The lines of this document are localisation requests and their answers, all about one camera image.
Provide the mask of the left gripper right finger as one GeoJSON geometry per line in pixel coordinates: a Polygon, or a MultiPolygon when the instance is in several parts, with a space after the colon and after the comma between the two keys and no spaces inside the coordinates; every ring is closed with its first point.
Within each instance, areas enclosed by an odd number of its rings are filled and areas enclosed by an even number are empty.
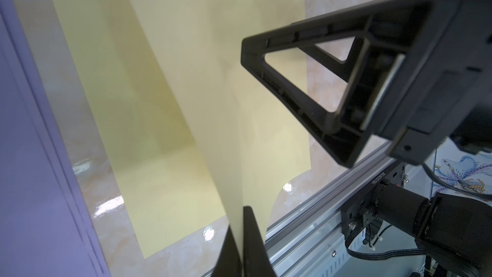
{"type": "Polygon", "coordinates": [[[251,206],[243,208],[243,274],[276,277],[251,206]]]}

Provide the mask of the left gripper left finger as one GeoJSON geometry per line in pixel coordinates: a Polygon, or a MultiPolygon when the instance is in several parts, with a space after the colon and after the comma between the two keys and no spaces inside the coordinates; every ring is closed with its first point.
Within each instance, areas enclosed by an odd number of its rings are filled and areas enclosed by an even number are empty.
{"type": "Polygon", "coordinates": [[[242,277],[242,262],[230,226],[211,277],[242,277]]]}

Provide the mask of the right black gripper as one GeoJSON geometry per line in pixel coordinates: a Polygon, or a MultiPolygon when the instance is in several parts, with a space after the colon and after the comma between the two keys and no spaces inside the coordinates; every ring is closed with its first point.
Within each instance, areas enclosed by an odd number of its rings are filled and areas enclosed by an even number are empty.
{"type": "Polygon", "coordinates": [[[422,163],[491,149],[491,0],[377,0],[247,37],[241,63],[343,167],[370,137],[422,163]]]}

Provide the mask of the yellow paper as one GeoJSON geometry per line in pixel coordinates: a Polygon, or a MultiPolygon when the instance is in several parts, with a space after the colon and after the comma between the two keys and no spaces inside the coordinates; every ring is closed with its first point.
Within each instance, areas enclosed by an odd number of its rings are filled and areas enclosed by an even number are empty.
{"type": "Polygon", "coordinates": [[[303,19],[305,0],[130,1],[242,247],[243,208],[265,233],[283,186],[311,167],[307,131],[242,67],[242,41],[303,19]]]}
{"type": "Polygon", "coordinates": [[[142,255],[201,231],[224,209],[129,0],[53,0],[142,255]]]}

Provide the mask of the purple paper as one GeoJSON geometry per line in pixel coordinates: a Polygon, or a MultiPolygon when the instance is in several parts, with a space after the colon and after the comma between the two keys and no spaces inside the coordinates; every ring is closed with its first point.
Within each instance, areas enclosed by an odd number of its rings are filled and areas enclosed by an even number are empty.
{"type": "Polygon", "coordinates": [[[1,0],[1,275],[109,276],[64,137],[88,113],[53,0],[1,0]]]}

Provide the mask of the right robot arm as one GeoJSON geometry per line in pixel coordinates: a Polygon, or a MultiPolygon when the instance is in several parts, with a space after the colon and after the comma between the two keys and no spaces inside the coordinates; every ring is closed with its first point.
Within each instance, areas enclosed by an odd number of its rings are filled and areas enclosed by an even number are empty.
{"type": "MultiPolygon", "coordinates": [[[[491,152],[491,0],[377,0],[247,37],[241,64],[343,167],[352,167],[372,136],[388,155],[412,165],[450,139],[469,154],[491,152]],[[298,49],[347,83],[329,112],[265,60],[298,49]]],[[[489,194],[469,181],[431,199],[392,177],[370,182],[346,204],[346,245],[371,218],[414,238],[416,248],[371,255],[387,260],[428,255],[459,276],[491,275],[489,194]]]]}

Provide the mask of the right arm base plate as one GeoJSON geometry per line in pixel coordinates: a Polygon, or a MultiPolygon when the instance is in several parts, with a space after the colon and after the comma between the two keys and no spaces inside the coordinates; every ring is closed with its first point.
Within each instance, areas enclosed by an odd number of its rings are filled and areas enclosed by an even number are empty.
{"type": "Polygon", "coordinates": [[[342,233],[345,242],[350,239],[357,241],[361,233],[363,244],[373,246],[376,235],[380,232],[383,220],[375,213],[376,190],[383,184],[394,184],[402,187],[405,185],[406,163],[395,161],[355,193],[341,207],[342,233]]]}

